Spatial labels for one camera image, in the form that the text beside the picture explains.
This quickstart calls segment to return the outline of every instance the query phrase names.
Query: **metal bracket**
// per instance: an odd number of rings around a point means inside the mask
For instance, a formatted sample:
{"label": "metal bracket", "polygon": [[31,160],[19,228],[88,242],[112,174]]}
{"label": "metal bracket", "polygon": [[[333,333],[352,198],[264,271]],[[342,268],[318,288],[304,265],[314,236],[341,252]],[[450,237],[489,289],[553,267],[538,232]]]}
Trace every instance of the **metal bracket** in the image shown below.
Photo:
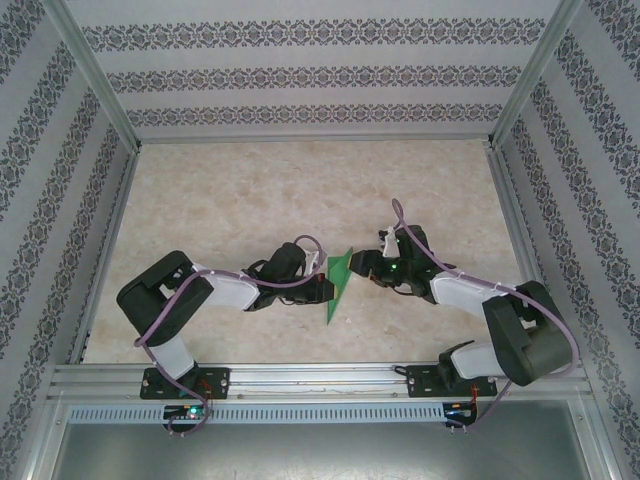
{"label": "metal bracket", "polygon": [[464,380],[449,389],[440,379],[437,365],[396,366],[393,370],[406,377],[410,398],[471,397],[474,386],[478,389],[479,397],[495,397],[498,394],[495,381],[490,382],[488,377]]}
{"label": "metal bracket", "polygon": [[[200,367],[193,391],[210,400],[226,400],[231,370],[221,367]],[[164,378],[158,369],[147,368],[140,387],[142,400],[187,400],[189,397]]]}
{"label": "metal bracket", "polygon": [[447,428],[462,428],[473,425],[478,419],[478,407],[475,402],[443,403]]}

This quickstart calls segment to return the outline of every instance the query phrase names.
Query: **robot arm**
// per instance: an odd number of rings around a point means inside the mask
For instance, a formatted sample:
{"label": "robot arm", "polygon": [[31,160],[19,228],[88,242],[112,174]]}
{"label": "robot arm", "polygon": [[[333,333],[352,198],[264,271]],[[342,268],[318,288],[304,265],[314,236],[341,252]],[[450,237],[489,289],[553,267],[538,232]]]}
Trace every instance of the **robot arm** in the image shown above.
{"label": "robot arm", "polygon": [[[429,248],[422,228],[418,225],[409,228]],[[476,377],[507,376],[517,385],[525,386],[570,363],[571,348],[564,335],[537,310],[508,293],[443,271],[404,229],[380,231],[379,237],[381,250],[353,255],[349,268],[354,273],[394,290],[406,284],[411,288],[410,295],[432,304],[460,308],[487,322],[491,343],[470,341],[440,355],[439,375],[445,385]],[[561,318],[540,283],[527,282],[515,289]],[[525,326],[523,322],[534,325]]]}
{"label": "robot arm", "polygon": [[[198,367],[179,332],[204,305],[229,306],[256,311],[276,298],[302,305],[322,303],[334,298],[335,287],[324,274],[291,288],[274,288],[260,282],[289,284],[314,270],[319,252],[307,252],[294,243],[285,243],[270,260],[260,260],[237,277],[211,272],[192,281],[169,311],[146,345],[163,369],[174,380],[190,388],[197,381]],[[144,335],[164,310],[172,293],[197,271],[181,251],[174,251],[129,282],[117,296],[117,303],[140,335]]]}

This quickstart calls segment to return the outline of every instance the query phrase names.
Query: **wall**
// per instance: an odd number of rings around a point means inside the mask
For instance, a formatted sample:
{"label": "wall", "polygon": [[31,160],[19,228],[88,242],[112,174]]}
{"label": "wall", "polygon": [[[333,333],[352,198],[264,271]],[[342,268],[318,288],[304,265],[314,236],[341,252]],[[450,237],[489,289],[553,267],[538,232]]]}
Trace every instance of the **wall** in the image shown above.
{"label": "wall", "polygon": [[581,6],[502,145],[624,478],[640,478],[639,5]]}
{"label": "wall", "polygon": [[69,0],[143,140],[488,134],[557,0]]}
{"label": "wall", "polygon": [[95,285],[130,155],[42,5],[0,0],[0,479]]}

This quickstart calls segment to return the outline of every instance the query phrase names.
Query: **cable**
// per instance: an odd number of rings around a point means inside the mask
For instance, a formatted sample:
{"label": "cable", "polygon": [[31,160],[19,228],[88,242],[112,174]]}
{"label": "cable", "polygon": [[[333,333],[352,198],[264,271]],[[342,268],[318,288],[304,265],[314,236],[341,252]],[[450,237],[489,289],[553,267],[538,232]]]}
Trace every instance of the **cable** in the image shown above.
{"label": "cable", "polygon": [[471,411],[474,410],[478,410],[478,387],[476,386],[476,384],[474,383],[471,386],[471,395],[472,395],[472,399],[471,399],[471,405],[473,406],[471,408]]}
{"label": "cable", "polygon": [[[551,320],[551,322],[553,322],[553,324],[556,327],[558,327],[558,329],[562,332],[564,337],[569,342],[569,345],[571,346],[571,363],[564,370],[562,370],[560,372],[557,372],[557,373],[551,373],[551,374],[547,375],[547,378],[562,378],[562,377],[567,376],[573,370],[575,370],[575,368],[578,366],[578,362],[580,360],[580,353],[579,353],[579,350],[578,350],[578,344],[576,342],[576,339],[573,337],[571,331],[562,322],[562,320],[560,320],[556,315],[554,315],[544,305],[540,304],[539,302],[533,300],[530,297],[527,297],[526,295],[518,292],[517,290],[515,290],[513,288],[505,287],[505,286],[503,286],[503,285],[501,285],[499,283],[492,283],[492,282],[489,282],[487,280],[483,280],[482,278],[477,278],[477,277],[474,277],[472,275],[467,275],[466,273],[463,273],[463,272],[457,272],[457,271],[453,270],[452,268],[449,268],[449,266],[447,266],[447,264],[442,262],[438,257],[436,257],[433,254],[433,252],[431,252],[427,247],[425,247],[422,244],[422,242],[416,237],[416,235],[411,231],[411,229],[409,228],[409,225],[407,225],[407,222],[404,219],[404,210],[402,208],[402,204],[400,203],[400,201],[397,198],[394,198],[394,199],[391,200],[391,206],[393,207],[393,211],[395,212],[396,216],[398,217],[398,223],[396,224],[394,229],[397,230],[398,228],[402,227],[404,229],[404,231],[407,233],[407,235],[409,235],[411,240],[413,240],[413,242],[418,246],[418,248],[420,248],[420,250],[422,250],[425,253],[425,255],[427,255],[431,260],[433,260],[433,262],[438,267],[440,267],[443,271],[445,271],[447,273],[450,273],[451,275],[455,275],[458,278],[462,278],[463,280],[467,280],[467,281],[469,281],[471,283],[475,283],[476,285],[480,285],[482,287],[490,287],[492,289],[499,290],[501,292],[513,295],[514,297],[519,298],[520,300],[522,300],[526,304],[531,305],[533,308],[535,308],[540,313],[542,313],[542,315],[544,315],[549,320]],[[478,420],[475,421],[475,423],[473,424],[473,427],[478,425],[478,423],[481,420],[484,420],[486,417],[490,416],[494,412],[496,406],[498,405],[498,402],[502,399],[502,397],[505,396],[505,394],[507,393],[507,390],[509,390],[509,387],[511,387],[512,383],[513,382],[511,380],[509,380],[507,382],[505,387],[502,389],[502,391],[496,397],[496,399],[491,403],[489,408],[487,408],[484,411],[484,413],[482,414],[482,416],[480,418],[478,418]]]}
{"label": "cable", "polygon": [[[297,287],[299,285],[302,285],[302,284],[308,282],[309,280],[311,280],[316,275],[316,273],[318,273],[318,270],[320,270],[320,267],[322,267],[322,264],[324,263],[324,261],[325,261],[325,259],[327,257],[327,254],[322,249],[322,245],[320,245],[320,242],[315,237],[312,237],[311,235],[300,235],[298,238],[296,238],[293,241],[293,243],[297,245],[300,240],[304,240],[304,239],[311,240],[313,243],[315,243],[316,247],[318,247],[318,263],[314,267],[314,269],[311,271],[311,273],[309,273],[309,275],[307,275],[306,277],[304,277],[304,278],[302,278],[300,280],[297,280],[295,282],[291,282],[291,283],[271,283],[271,282],[265,282],[263,280],[258,280],[258,279],[249,277],[248,275],[246,275],[244,273],[243,274],[239,274],[239,273],[235,273],[235,272],[228,272],[226,270],[215,270],[215,271],[212,271],[212,270],[199,270],[199,271],[194,272],[191,275],[189,275],[186,278],[186,280],[184,282],[182,282],[182,285],[180,285],[180,287],[178,287],[178,289],[173,294],[171,299],[169,299],[169,301],[167,302],[165,307],[162,309],[162,312],[160,312],[160,315],[158,315],[158,318],[156,318],[156,320],[151,324],[151,326],[147,329],[147,331],[144,333],[144,335],[140,336],[138,339],[136,339],[136,341],[133,342],[133,345],[135,347],[142,347],[144,349],[144,351],[147,352],[147,355],[149,355],[149,358],[151,359],[151,362],[153,363],[153,365],[158,369],[158,372],[160,372],[160,374],[164,378],[167,379],[167,381],[169,383],[171,383],[177,389],[185,392],[187,395],[191,395],[193,398],[195,398],[200,403],[202,403],[202,406],[204,407],[204,415],[202,416],[202,419],[200,420],[200,422],[198,422],[196,425],[194,425],[194,427],[191,428],[190,430],[188,430],[186,432],[180,432],[179,433],[180,437],[185,437],[187,435],[191,435],[192,433],[195,433],[198,430],[200,430],[204,426],[204,424],[207,423],[207,420],[209,419],[209,416],[211,415],[211,407],[209,406],[209,402],[203,396],[199,395],[198,393],[194,392],[193,390],[188,389],[184,385],[180,384],[173,377],[171,377],[171,375],[169,375],[169,373],[162,367],[162,365],[160,365],[160,363],[158,362],[158,359],[156,358],[156,356],[153,354],[153,352],[147,346],[147,341],[155,333],[155,331],[158,330],[160,325],[162,325],[162,322],[164,322],[164,320],[167,318],[167,315],[169,315],[169,312],[171,311],[173,306],[176,304],[176,302],[180,299],[180,297],[185,292],[187,287],[194,280],[196,280],[197,278],[200,278],[200,277],[202,277],[204,275],[209,275],[211,273],[216,273],[216,274],[225,275],[227,277],[238,278],[238,279],[242,279],[242,278],[247,277],[247,278],[250,279],[250,281],[252,283],[254,283],[256,285],[262,285],[262,286],[271,287],[271,288],[292,288],[292,287]],[[169,423],[167,424],[167,430],[169,430],[169,435],[173,435],[174,433],[177,433],[172,429],[173,420],[174,420],[173,417],[170,418],[169,419]]]}
{"label": "cable", "polygon": [[320,270],[320,267],[322,267],[322,264],[324,263],[327,257],[327,254],[322,249],[322,245],[320,245],[320,242],[316,240],[314,237],[312,237],[311,235],[300,235],[298,238],[294,240],[293,243],[297,245],[298,242],[303,239],[309,239],[313,243],[315,243],[316,247],[318,247],[318,252],[319,252],[317,265],[314,267],[311,273],[309,273],[309,275],[307,275],[306,277],[291,283],[272,283],[272,282],[265,282],[264,280],[258,280],[257,278],[249,277],[244,273],[228,272],[226,270],[199,270],[195,273],[192,273],[189,277],[187,277],[187,279],[182,283],[182,285],[180,285],[180,287],[176,290],[176,293],[171,297],[167,305],[165,305],[164,309],[162,309],[162,312],[160,312],[160,315],[158,315],[158,318],[156,318],[156,320],[151,324],[151,326],[147,329],[147,331],[144,332],[144,335],[142,335],[135,342],[133,342],[133,345],[136,347],[141,347],[143,344],[147,343],[147,340],[151,338],[151,335],[153,335],[155,331],[158,329],[158,327],[162,325],[162,322],[164,322],[164,319],[167,317],[167,315],[169,314],[173,306],[176,304],[176,302],[180,299],[180,296],[184,293],[184,291],[187,289],[189,284],[198,277],[209,275],[210,273],[216,273],[219,275],[225,275],[227,277],[232,277],[237,279],[247,278],[248,281],[250,281],[251,283],[255,283],[256,285],[262,285],[263,287],[271,287],[271,288],[293,288],[308,282],[316,275],[316,273],[318,273],[318,270]]}
{"label": "cable", "polygon": [[398,290],[396,287],[391,287],[391,290],[396,292],[398,295],[402,295],[403,297],[413,297],[413,293],[411,292],[402,292]]}

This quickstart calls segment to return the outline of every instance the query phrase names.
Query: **enclosure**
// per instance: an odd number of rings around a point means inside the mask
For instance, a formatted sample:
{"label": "enclosure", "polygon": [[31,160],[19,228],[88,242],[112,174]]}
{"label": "enclosure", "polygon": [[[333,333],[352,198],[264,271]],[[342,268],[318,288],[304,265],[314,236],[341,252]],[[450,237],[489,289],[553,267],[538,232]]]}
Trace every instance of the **enclosure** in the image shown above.
{"label": "enclosure", "polygon": [[[0,478],[640,478],[637,0],[1,9]],[[172,250],[375,249],[394,197],[446,262],[542,282],[579,367],[452,436],[394,367],[486,322],[352,275],[330,323],[201,308],[226,399],[165,438],[120,289]]]}

